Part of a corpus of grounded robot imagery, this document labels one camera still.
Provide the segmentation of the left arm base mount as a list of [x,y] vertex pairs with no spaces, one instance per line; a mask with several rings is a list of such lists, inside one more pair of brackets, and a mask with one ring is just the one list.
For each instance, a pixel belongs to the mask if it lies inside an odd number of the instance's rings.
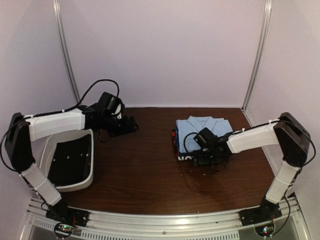
[[54,220],[53,233],[59,239],[65,240],[80,229],[86,227],[90,213],[86,210],[69,207],[66,203],[57,203],[54,206],[46,204],[45,216]]

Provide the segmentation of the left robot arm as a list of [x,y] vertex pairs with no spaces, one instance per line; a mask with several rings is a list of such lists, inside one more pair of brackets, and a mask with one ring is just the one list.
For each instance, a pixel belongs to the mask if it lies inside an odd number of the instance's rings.
[[11,116],[0,148],[6,151],[10,170],[18,173],[44,202],[53,206],[51,211],[55,217],[67,222],[72,218],[72,211],[61,203],[61,192],[45,173],[40,153],[52,137],[104,130],[115,138],[138,131],[135,117],[124,115],[124,109],[118,96],[103,92],[92,105],[77,104],[69,109],[38,114],[16,112]]

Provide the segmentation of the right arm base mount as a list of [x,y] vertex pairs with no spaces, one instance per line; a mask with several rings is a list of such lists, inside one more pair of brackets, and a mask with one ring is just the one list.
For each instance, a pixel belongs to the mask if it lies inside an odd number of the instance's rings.
[[242,226],[254,226],[255,233],[262,238],[270,238],[275,232],[275,218],[282,216],[279,203],[263,199],[259,206],[239,212]]

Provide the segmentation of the light blue long sleeve shirt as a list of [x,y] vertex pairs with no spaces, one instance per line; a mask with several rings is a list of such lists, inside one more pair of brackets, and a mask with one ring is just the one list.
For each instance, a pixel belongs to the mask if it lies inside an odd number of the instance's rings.
[[218,137],[233,131],[227,119],[213,118],[212,116],[189,116],[188,119],[178,119],[175,123],[175,127],[178,129],[179,151],[181,153],[192,153],[201,148],[193,138],[204,128],[208,128]]

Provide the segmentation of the blue plaid shirt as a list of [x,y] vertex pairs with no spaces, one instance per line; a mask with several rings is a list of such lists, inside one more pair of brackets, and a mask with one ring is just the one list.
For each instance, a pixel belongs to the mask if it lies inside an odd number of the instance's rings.
[[173,137],[173,144],[175,146],[175,152],[176,155],[180,155],[180,142],[179,142],[179,131],[178,128],[175,127],[173,132],[172,132],[172,137]]

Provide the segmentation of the red black shirt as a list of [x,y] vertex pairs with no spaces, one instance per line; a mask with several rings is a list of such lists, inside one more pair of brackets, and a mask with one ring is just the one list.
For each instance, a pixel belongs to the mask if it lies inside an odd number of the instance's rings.
[[192,160],[193,157],[194,157],[194,153],[181,153],[180,152],[180,155],[177,156],[176,154],[176,149],[175,149],[175,146],[174,146],[174,143],[173,143],[173,130],[174,128],[171,130],[171,141],[172,141],[172,145],[173,145],[173,151],[174,151],[174,154],[177,158],[178,161],[186,161],[186,160]]

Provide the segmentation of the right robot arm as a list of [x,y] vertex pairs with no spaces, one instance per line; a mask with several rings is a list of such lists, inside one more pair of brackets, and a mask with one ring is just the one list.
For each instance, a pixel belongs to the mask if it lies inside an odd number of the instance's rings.
[[244,151],[279,146],[282,163],[261,205],[256,210],[259,220],[268,220],[275,212],[275,205],[295,183],[298,174],[308,164],[309,148],[313,146],[309,132],[288,112],[280,117],[251,128],[228,132],[223,136],[213,134],[207,127],[193,138],[200,147],[201,157],[217,163]]

